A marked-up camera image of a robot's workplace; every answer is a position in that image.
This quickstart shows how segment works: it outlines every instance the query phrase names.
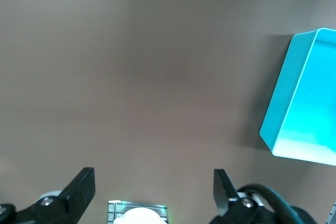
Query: metal bolt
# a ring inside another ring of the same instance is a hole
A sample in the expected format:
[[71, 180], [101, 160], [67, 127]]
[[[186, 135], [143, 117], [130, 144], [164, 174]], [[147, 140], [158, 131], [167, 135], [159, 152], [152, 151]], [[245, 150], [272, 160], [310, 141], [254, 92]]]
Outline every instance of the metal bolt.
[[46, 197], [41, 201], [41, 206], [49, 206], [53, 201], [53, 199]]
[[7, 210], [7, 208], [0, 206], [0, 215], [4, 213]]
[[253, 207], [253, 202], [249, 200], [248, 198], [244, 198], [242, 202], [243, 202], [243, 205], [247, 208]]

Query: black cable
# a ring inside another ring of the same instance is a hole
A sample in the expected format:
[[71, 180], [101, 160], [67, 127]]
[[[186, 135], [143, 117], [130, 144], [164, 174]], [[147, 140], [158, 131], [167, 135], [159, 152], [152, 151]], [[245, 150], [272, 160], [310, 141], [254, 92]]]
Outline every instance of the black cable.
[[267, 186], [251, 184], [238, 191], [262, 196], [273, 208], [281, 224], [304, 224], [292, 207], [274, 190]]

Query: screw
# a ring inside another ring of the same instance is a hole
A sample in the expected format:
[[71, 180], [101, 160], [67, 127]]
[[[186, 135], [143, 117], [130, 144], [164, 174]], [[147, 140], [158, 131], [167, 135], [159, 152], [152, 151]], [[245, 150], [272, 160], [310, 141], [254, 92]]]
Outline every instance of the screw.
[[0, 206], [0, 215], [4, 213], [7, 210], [7, 208]]
[[46, 197], [41, 201], [41, 206], [49, 206], [53, 201], [53, 199]]
[[243, 205], [247, 208], [253, 207], [253, 202], [247, 198], [244, 198], [242, 202], [243, 202]]

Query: white round object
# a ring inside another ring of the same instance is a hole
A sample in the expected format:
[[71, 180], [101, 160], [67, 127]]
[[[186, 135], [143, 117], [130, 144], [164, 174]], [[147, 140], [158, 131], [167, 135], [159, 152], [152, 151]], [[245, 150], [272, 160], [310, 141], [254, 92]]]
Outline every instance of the white round object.
[[128, 210], [123, 216], [114, 220], [113, 224], [167, 224], [153, 210], [144, 207]]

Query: blue bin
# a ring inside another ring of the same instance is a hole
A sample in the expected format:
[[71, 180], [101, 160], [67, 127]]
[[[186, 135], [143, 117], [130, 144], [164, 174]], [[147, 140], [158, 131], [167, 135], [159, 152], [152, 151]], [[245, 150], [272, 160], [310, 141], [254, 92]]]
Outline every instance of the blue bin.
[[336, 165], [336, 30], [293, 36], [260, 136], [275, 156]]

